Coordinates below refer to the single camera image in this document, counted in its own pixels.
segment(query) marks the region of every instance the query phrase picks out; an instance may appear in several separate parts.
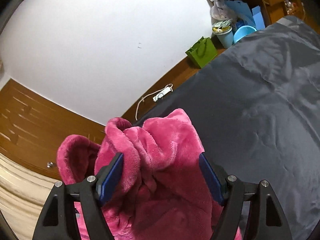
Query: pink fleece blanket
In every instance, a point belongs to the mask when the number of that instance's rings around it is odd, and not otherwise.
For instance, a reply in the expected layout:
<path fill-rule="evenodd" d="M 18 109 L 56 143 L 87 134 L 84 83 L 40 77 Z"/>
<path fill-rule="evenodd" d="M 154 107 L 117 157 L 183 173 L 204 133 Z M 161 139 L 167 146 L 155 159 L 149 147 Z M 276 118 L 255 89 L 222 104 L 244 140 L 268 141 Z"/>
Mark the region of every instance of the pink fleece blanket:
<path fill-rule="evenodd" d="M 187 114 L 176 109 L 151 118 L 143 127 L 111 119 L 102 145 L 80 135 L 61 144 L 57 164 L 66 184 L 81 182 L 124 154 L 122 178 L 112 200 L 102 208 L 115 240 L 209 240 L 222 208 L 212 200 L 199 169 L 204 151 Z M 81 205 L 78 226 L 89 239 Z M 238 229 L 236 240 L 241 239 Z"/>

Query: bed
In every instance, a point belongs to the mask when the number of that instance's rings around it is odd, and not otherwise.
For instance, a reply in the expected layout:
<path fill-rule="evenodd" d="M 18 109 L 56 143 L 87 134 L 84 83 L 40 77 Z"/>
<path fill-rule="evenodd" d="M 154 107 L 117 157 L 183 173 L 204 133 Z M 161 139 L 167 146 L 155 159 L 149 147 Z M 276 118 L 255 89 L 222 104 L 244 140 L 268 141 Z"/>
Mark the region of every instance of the bed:
<path fill-rule="evenodd" d="M 189 115 L 216 164 L 242 181 L 271 183 L 294 240 L 307 239 L 313 230 L 315 237 L 320 220 L 318 34 L 285 17 L 226 50 L 136 125 L 176 108 Z M 242 231 L 248 210 L 246 203 Z"/>

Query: bag handle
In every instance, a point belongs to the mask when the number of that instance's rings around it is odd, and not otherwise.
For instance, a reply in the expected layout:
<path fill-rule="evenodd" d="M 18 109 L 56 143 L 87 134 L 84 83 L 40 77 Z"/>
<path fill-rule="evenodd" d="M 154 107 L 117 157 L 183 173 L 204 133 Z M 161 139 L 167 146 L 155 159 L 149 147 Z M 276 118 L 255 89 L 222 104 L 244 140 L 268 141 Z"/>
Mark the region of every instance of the bag handle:
<path fill-rule="evenodd" d="M 199 48 L 196 49 L 196 54 L 198 55 L 198 57 L 204 57 L 204 54 L 205 54 L 206 49 L 207 49 L 207 41 L 208 41 L 208 38 L 205 39 L 205 42 L 204 42 L 204 51 L 203 51 L 203 54 L 202 54 L 202 55 L 199 55 L 200 46 L 199 46 Z"/>

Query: wooden door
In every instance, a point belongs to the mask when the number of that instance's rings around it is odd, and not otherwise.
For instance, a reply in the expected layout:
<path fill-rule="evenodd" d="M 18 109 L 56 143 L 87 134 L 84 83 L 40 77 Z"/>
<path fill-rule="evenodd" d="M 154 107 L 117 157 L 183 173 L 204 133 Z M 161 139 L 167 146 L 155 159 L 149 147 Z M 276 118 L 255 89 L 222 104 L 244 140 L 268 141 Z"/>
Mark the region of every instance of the wooden door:
<path fill-rule="evenodd" d="M 39 174 L 60 179 L 56 153 L 71 134 L 101 144 L 104 126 L 41 97 L 14 80 L 0 91 L 0 153 Z"/>

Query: bolt head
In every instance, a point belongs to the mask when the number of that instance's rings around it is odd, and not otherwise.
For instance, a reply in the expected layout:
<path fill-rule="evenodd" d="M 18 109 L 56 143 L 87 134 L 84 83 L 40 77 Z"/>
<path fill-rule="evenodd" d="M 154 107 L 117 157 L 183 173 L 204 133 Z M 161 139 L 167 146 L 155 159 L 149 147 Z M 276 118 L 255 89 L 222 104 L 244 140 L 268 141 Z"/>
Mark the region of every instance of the bolt head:
<path fill-rule="evenodd" d="M 56 187 L 61 187 L 62 186 L 62 181 L 57 181 L 54 185 L 56 186 Z"/>
<path fill-rule="evenodd" d="M 89 177 L 87 177 L 87 181 L 88 182 L 93 182 L 93 181 L 95 181 L 96 180 L 96 177 L 95 176 L 89 176 Z"/>
<path fill-rule="evenodd" d="M 52 168 L 54 166 L 55 166 L 55 163 L 53 163 L 53 162 L 48 162 L 47 163 L 47 168 Z"/>
<path fill-rule="evenodd" d="M 237 180 L 237 177 L 235 175 L 229 175 L 228 180 L 231 182 L 235 182 Z"/>
<path fill-rule="evenodd" d="M 261 181 L 261 185 L 262 185 L 263 187 L 268 187 L 268 186 L 269 186 L 269 182 L 266 181 L 266 180 L 263 180 L 263 181 Z"/>

